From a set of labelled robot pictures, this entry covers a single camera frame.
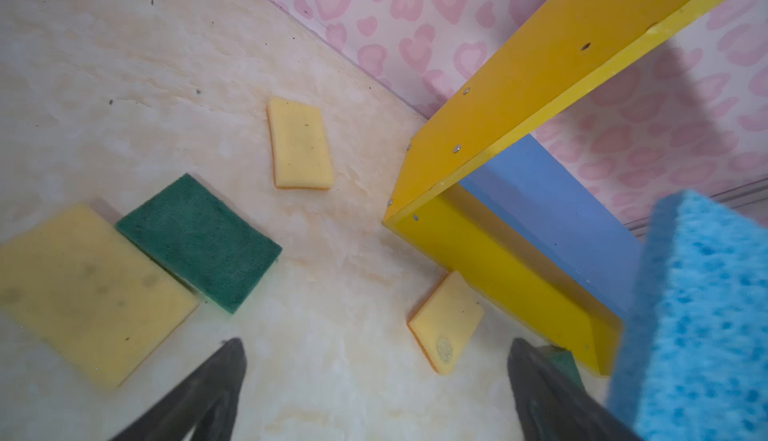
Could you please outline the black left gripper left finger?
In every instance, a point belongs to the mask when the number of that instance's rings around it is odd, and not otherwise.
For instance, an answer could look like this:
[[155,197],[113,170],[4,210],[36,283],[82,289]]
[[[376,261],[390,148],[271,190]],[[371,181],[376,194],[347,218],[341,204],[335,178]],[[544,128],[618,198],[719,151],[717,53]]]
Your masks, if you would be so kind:
[[247,358],[232,338],[116,440],[229,440],[237,417]]

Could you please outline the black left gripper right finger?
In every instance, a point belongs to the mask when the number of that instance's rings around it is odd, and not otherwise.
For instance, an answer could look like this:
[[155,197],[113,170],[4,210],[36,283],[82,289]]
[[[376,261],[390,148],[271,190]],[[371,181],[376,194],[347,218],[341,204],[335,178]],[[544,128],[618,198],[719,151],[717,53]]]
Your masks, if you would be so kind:
[[525,439],[639,438],[525,339],[513,340],[507,371]]

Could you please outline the blue sponge floor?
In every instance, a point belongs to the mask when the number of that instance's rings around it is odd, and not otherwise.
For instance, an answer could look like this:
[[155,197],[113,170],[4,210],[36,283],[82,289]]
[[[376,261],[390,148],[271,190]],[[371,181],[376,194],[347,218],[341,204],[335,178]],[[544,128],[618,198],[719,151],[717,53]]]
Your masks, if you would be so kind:
[[693,191],[652,213],[607,406],[645,440],[767,436],[767,232]]

